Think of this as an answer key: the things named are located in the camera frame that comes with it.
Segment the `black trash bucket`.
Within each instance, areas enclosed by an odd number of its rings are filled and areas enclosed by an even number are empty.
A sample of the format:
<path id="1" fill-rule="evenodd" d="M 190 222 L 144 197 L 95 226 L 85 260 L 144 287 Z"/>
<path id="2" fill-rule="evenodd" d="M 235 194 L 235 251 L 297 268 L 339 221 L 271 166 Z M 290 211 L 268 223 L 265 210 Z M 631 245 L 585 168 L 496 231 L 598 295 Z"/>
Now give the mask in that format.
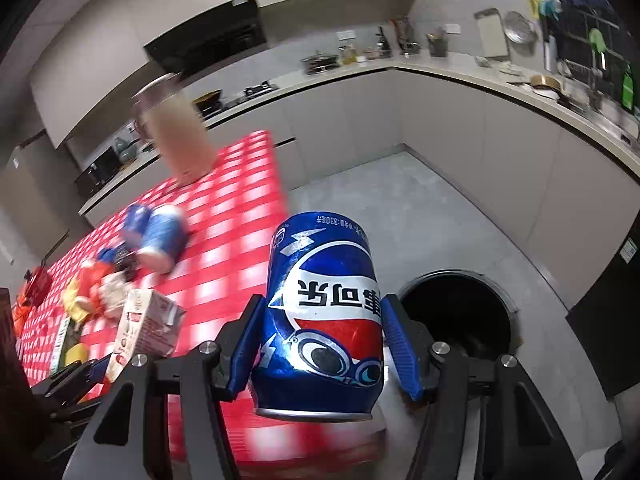
<path id="1" fill-rule="evenodd" d="M 422 323 L 434 340 L 471 358 L 495 361 L 521 343 L 518 308 L 483 274 L 433 271 L 409 282 L 398 297 L 409 318 Z"/>

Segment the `beige refrigerator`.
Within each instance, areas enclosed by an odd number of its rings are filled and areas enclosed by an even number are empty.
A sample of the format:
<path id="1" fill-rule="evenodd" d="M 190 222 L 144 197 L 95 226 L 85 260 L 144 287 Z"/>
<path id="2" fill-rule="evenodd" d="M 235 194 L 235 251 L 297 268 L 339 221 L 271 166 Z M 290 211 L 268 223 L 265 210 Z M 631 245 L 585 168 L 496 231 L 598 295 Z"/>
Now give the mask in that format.
<path id="1" fill-rule="evenodd" d="M 49 266 L 87 234 L 73 156 L 45 131 L 14 148 L 1 168 L 1 205 L 26 246 Z"/>

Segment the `red enamel pot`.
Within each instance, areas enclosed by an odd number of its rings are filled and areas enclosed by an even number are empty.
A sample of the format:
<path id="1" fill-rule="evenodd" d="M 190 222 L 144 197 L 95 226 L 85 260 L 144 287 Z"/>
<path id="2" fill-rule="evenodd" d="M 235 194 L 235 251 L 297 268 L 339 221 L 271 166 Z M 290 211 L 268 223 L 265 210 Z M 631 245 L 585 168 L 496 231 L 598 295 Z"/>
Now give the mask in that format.
<path id="1" fill-rule="evenodd" d="M 18 304 L 20 306 L 38 308 L 46 299 L 53 283 L 53 278 L 48 271 L 47 262 L 55 251 L 66 241 L 69 235 L 70 231 L 66 231 L 43 256 L 38 266 L 36 266 L 34 270 L 27 270 L 25 272 L 25 284 L 18 295 Z"/>

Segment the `white cutting board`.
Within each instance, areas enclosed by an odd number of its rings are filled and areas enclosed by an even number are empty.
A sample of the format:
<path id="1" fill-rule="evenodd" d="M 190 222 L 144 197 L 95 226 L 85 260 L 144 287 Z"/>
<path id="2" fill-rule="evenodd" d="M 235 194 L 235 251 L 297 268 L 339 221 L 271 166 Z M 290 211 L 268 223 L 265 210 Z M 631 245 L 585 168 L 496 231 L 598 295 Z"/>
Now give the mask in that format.
<path id="1" fill-rule="evenodd" d="M 484 57 L 495 61 L 509 61 L 511 55 L 499 10 L 480 10 L 474 13 L 474 18 L 480 32 Z"/>

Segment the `black dishwasher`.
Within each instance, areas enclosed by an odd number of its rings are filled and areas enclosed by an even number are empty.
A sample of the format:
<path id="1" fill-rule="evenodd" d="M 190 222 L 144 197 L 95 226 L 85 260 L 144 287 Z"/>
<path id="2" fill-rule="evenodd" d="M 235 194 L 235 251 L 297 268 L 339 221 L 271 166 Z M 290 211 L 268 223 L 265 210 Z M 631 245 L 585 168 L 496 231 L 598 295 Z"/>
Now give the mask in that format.
<path id="1" fill-rule="evenodd" d="M 639 382 L 639 223 L 566 320 L 608 400 Z"/>

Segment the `green white milk carton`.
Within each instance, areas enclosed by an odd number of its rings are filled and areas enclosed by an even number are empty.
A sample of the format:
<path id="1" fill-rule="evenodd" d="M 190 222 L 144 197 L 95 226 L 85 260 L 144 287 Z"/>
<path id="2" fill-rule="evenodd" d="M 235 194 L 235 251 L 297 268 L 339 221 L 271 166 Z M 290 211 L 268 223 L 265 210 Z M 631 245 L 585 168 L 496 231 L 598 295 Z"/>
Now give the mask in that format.
<path id="1" fill-rule="evenodd" d="M 54 338 L 49 366 L 50 374 L 56 373 L 65 366 L 66 352 L 76 344 L 76 340 L 75 322 L 68 315 L 64 315 Z"/>

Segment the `yellow cloth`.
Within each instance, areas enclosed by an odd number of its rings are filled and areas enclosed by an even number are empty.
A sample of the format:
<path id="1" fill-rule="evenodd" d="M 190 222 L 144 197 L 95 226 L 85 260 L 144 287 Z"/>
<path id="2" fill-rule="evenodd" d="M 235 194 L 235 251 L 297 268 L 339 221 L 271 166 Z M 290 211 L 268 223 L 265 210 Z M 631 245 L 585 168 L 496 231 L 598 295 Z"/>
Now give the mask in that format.
<path id="1" fill-rule="evenodd" d="M 85 323 L 93 314 L 94 305 L 90 296 L 90 288 L 90 280 L 77 273 L 62 292 L 61 300 L 64 310 L 76 324 Z"/>

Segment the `blue pepsi can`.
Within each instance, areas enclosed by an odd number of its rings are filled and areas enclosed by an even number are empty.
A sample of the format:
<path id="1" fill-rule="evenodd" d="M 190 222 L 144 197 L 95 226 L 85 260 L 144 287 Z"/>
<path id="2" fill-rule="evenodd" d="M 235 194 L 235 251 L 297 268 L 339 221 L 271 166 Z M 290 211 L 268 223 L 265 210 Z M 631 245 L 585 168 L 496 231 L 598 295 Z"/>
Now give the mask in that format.
<path id="1" fill-rule="evenodd" d="M 366 233 L 331 211 L 305 211 L 273 234 L 257 415 L 362 422 L 383 389 L 381 293 Z"/>

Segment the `yellow sponge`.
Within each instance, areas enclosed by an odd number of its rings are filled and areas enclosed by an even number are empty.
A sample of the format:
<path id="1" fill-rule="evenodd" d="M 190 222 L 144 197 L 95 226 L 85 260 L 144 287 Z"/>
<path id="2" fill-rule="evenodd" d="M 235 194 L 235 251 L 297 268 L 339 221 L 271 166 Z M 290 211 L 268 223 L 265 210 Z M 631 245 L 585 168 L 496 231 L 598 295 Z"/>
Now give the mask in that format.
<path id="1" fill-rule="evenodd" d="M 73 347 L 70 347 L 64 356 L 64 365 L 69 366 L 70 364 L 75 363 L 76 361 L 85 363 L 88 361 L 90 356 L 89 347 L 86 344 L 82 344 L 78 342 L 78 344 L 74 344 Z"/>

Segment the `pink milk carton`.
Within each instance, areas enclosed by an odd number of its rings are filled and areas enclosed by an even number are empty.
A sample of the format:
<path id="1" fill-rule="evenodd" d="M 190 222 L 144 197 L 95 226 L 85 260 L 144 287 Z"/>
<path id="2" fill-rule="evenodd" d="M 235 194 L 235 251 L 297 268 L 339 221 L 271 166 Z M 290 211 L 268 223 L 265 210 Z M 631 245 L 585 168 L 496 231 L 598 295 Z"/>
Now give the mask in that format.
<path id="1" fill-rule="evenodd" d="M 114 384 L 136 354 L 170 356 L 186 310 L 153 289 L 130 290 L 122 310 L 105 379 Z"/>

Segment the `green dish soap bottle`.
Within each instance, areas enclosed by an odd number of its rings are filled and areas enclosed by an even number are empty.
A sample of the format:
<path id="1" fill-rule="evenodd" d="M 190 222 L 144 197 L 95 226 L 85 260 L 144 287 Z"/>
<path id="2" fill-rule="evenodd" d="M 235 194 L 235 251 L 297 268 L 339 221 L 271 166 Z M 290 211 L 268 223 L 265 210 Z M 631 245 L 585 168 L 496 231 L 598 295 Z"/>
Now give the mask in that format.
<path id="1" fill-rule="evenodd" d="M 620 104 L 624 110 L 632 114 L 634 112 L 634 73 L 629 62 L 625 64 L 622 78 L 622 90 L 620 90 Z"/>

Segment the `black microwave oven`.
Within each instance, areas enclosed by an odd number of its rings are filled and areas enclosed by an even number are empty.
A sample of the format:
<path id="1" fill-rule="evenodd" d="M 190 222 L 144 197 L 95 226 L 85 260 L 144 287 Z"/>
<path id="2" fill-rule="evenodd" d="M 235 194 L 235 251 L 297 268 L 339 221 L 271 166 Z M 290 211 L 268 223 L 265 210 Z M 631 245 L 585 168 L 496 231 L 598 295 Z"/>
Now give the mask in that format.
<path id="1" fill-rule="evenodd" d="M 102 190 L 119 173 L 120 168 L 122 162 L 117 153 L 114 148 L 108 148 L 75 179 L 78 195 L 88 200 Z"/>

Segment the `white plastic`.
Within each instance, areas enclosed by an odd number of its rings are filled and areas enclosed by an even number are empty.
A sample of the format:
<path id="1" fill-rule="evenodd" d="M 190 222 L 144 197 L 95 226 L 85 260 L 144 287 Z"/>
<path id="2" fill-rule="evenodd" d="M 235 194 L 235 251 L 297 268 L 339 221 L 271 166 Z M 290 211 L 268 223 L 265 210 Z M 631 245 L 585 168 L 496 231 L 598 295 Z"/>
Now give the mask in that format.
<path id="1" fill-rule="evenodd" d="M 126 280 L 124 271 L 107 274 L 99 286 L 99 300 L 103 315 L 109 320 L 119 320 L 122 316 L 129 292 L 134 285 Z"/>

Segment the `red white checkered tablecloth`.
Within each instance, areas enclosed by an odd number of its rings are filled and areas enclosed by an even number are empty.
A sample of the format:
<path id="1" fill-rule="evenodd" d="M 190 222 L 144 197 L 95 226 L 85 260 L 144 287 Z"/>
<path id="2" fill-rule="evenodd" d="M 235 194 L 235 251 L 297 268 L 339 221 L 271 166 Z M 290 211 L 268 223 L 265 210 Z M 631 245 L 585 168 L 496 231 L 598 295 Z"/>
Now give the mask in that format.
<path id="1" fill-rule="evenodd" d="M 214 339 L 224 323 L 240 316 L 250 296 L 266 290 L 269 243 L 286 217 L 269 133 L 256 131 L 223 148 L 204 178 L 187 186 L 168 179 L 144 188 L 136 201 L 148 207 L 176 205 L 189 222 L 189 243 L 175 269 L 166 275 L 141 270 L 134 282 L 186 311 L 176 345 L 177 354 L 185 354 Z M 125 211 L 117 211 L 50 266 L 52 288 L 29 315 L 21 338 L 21 363 L 31 385 L 53 370 L 55 338 L 66 319 L 63 290 L 81 263 L 119 243 L 125 217 Z M 242 474 L 254 478 L 319 478 L 382 454 L 380 412 L 348 424 L 282 422 L 255 415 L 248 391 L 221 408 L 236 462 Z"/>

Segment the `black range hood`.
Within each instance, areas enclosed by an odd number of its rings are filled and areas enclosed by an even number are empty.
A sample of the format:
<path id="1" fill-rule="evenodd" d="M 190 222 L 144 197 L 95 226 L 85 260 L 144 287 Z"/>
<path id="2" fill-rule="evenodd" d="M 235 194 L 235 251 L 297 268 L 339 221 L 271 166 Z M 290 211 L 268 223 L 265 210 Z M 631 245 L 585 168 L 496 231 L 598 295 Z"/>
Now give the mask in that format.
<path id="1" fill-rule="evenodd" d="M 169 29 L 144 50 L 165 72 L 188 78 L 266 43 L 257 0 L 230 0 Z"/>

